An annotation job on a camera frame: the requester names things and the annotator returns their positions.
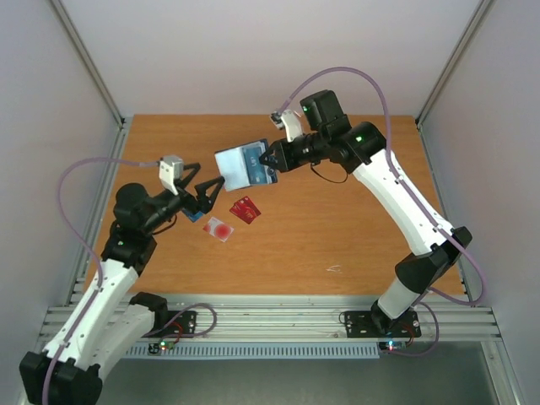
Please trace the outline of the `blue VIP card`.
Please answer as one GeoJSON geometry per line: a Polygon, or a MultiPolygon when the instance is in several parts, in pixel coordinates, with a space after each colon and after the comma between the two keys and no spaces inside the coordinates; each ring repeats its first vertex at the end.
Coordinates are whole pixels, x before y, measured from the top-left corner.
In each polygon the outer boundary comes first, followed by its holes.
{"type": "Polygon", "coordinates": [[[259,156],[266,150],[267,146],[267,140],[261,139],[240,147],[251,186],[270,185],[278,182],[277,173],[268,174],[259,163],[259,156]]]}

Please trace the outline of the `blue card holder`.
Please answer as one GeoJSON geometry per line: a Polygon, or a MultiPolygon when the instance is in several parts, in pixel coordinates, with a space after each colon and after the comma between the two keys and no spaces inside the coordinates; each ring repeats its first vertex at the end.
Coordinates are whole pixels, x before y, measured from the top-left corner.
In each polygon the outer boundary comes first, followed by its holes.
{"type": "Polygon", "coordinates": [[[240,150],[241,146],[247,144],[220,150],[214,154],[219,173],[225,179],[224,188],[227,192],[251,187],[240,150]]]}

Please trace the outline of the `small blue card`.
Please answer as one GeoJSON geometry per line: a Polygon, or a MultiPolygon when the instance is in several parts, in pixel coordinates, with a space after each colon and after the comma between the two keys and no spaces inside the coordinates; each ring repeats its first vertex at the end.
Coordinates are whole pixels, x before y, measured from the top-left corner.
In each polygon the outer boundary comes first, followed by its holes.
{"type": "Polygon", "coordinates": [[[200,211],[191,213],[188,210],[183,210],[182,212],[192,223],[196,223],[203,216],[203,213],[200,211]]]}

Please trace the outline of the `white card red circle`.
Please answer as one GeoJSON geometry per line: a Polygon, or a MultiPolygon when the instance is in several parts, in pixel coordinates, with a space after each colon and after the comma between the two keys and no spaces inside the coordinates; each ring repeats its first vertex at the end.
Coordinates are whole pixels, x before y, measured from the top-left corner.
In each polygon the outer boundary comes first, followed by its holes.
{"type": "Polygon", "coordinates": [[[215,217],[210,218],[202,229],[222,242],[226,242],[234,232],[231,226],[215,217]]]}

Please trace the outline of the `red VIP card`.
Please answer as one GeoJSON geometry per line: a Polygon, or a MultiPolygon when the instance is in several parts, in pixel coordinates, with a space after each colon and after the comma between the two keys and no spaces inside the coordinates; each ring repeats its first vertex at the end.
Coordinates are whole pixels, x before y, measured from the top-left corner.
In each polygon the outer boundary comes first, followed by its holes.
{"type": "Polygon", "coordinates": [[[258,216],[261,215],[257,208],[253,208],[249,204],[241,204],[239,202],[234,204],[229,211],[246,224],[251,224],[258,216]]]}

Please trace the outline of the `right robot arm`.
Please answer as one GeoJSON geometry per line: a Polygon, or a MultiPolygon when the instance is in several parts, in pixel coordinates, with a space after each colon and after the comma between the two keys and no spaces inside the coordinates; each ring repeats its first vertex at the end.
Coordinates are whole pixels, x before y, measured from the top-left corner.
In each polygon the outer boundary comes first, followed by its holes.
{"type": "Polygon", "coordinates": [[[310,131],[304,132],[293,111],[275,111],[271,119],[286,136],[273,142],[259,161],[284,173],[327,159],[363,184],[387,211],[411,250],[395,266],[396,277],[370,309],[375,330],[391,334],[402,325],[402,316],[455,265],[472,235],[430,205],[373,123],[351,125],[333,91],[314,93],[300,105],[310,131]]]}

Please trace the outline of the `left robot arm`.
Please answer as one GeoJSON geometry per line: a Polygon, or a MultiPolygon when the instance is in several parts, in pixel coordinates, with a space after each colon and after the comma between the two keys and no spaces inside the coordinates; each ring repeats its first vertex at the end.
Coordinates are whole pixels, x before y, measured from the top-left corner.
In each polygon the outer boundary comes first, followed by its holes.
{"type": "Polygon", "coordinates": [[[87,249],[97,265],[94,277],[69,318],[39,353],[28,352],[19,364],[31,404],[95,404],[105,379],[127,350],[141,338],[165,333],[175,320],[166,298],[134,295],[116,321],[111,317],[154,254],[161,225],[182,212],[209,213],[224,185],[218,176],[186,186],[200,170],[175,156],[151,163],[158,169],[161,193],[151,197],[139,183],[116,193],[114,222],[100,255],[87,249]]]}

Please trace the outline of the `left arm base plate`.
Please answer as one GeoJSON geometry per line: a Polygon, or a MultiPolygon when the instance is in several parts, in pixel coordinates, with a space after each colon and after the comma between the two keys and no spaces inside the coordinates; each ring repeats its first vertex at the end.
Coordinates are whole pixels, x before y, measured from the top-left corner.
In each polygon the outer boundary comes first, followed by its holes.
{"type": "Polygon", "coordinates": [[[157,334],[158,337],[177,337],[179,333],[182,338],[191,338],[196,331],[197,312],[188,310],[178,316],[167,328],[157,334]]]}

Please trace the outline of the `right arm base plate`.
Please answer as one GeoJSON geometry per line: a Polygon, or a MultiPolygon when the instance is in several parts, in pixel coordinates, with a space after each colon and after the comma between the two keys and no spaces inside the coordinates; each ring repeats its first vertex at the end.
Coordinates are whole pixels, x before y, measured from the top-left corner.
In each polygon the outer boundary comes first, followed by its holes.
{"type": "Polygon", "coordinates": [[[420,338],[418,315],[409,310],[392,324],[388,332],[380,332],[368,310],[347,310],[338,316],[348,338],[420,338]]]}

